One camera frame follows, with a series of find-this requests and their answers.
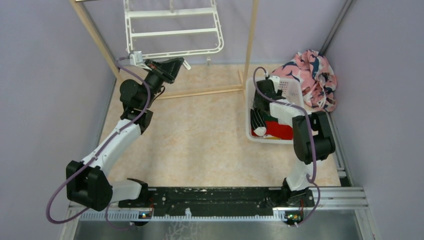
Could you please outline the white plastic clip hanger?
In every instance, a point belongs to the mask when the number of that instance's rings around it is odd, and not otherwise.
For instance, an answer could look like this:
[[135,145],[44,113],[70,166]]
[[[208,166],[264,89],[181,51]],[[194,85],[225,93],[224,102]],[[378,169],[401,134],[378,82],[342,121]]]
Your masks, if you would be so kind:
[[125,0],[123,12],[128,58],[209,58],[225,46],[215,0]]

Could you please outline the green dotted sock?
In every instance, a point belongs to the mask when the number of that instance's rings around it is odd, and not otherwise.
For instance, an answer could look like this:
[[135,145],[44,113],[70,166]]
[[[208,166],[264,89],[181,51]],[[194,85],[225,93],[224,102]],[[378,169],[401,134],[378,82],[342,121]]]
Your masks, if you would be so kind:
[[261,115],[264,119],[265,122],[278,122],[278,119],[275,117],[272,117],[271,115],[269,115],[268,113],[262,111]]

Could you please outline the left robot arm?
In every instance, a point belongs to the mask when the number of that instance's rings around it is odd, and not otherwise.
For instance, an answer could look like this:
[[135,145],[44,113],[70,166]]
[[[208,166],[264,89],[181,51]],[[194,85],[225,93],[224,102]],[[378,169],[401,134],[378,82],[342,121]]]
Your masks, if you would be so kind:
[[70,201],[96,211],[121,201],[131,201],[138,207],[149,203],[145,182],[128,178],[110,183],[108,175],[125,150],[147,130],[153,117],[149,108],[164,92],[164,84],[175,82],[184,62],[182,57],[147,59],[144,79],[136,75],[120,84],[123,113],[115,128],[92,153],[81,161],[72,160],[66,167],[66,195]]

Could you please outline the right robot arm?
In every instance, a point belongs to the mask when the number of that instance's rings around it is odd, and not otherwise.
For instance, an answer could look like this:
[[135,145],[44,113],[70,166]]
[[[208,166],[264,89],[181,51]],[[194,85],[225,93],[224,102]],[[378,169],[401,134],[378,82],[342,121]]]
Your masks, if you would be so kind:
[[335,140],[326,113],[308,112],[302,105],[276,89],[271,77],[253,81],[255,93],[253,110],[267,114],[292,129],[292,145],[297,157],[295,166],[283,180],[279,193],[266,197],[272,207],[298,206],[309,201],[314,186],[318,162],[326,160],[336,150]]

